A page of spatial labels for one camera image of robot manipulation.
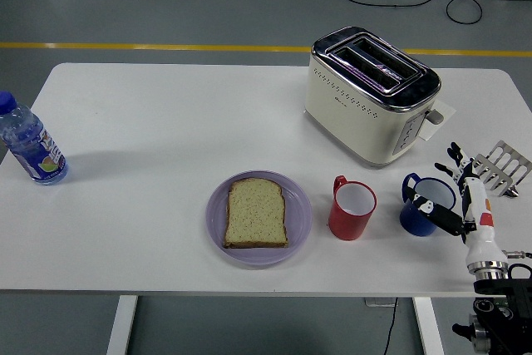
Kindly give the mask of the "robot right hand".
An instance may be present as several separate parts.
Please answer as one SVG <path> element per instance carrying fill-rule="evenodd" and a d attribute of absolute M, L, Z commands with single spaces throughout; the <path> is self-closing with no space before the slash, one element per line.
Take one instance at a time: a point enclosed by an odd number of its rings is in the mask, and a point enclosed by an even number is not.
<path fill-rule="evenodd" d="M 451 169 L 439 163 L 435 167 L 449 175 L 457 184 L 462 215 L 437 204 L 412 184 L 403 189 L 403 194 L 420 215 L 447 233 L 462 238 L 468 248 L 465 263 L 471 274 L 504 275 L 508 269 L 508 258 L 495 242 L 490 201 L 474 166 L 474 159 L 455 142 L 447 148 L 447 154 L 456 163 L 456 168 Z"/>

